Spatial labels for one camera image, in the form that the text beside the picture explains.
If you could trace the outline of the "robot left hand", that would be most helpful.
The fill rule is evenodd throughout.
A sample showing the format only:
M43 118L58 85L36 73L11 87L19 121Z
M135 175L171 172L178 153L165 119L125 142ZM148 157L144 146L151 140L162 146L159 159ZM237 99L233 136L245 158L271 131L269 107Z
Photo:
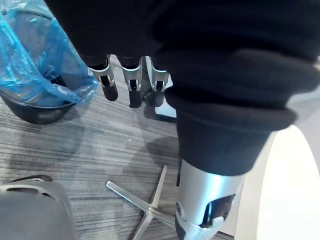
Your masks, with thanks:
M125 68L149 56L170 74L176 111L181 240L208 240L287 107L320 83L317 0L48 0L48 8L104 87L106 58Z

